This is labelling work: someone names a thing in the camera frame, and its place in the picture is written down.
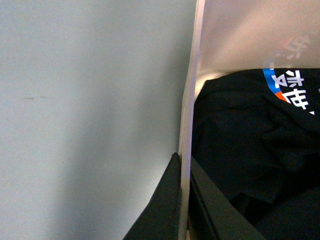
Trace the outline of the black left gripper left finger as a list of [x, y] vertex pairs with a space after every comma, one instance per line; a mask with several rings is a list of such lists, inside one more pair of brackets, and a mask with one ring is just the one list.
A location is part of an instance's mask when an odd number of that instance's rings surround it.
[[177, 240], [181, 199], [181, 159], [175, 152], [149, 203], [124, 239]]

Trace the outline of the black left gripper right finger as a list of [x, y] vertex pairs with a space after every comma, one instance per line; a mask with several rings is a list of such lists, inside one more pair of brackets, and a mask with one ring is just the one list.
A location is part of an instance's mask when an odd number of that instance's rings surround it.
[[188, 230], [192, 240], [263, 240], [227, 200], [198, 162], [190, 165]]

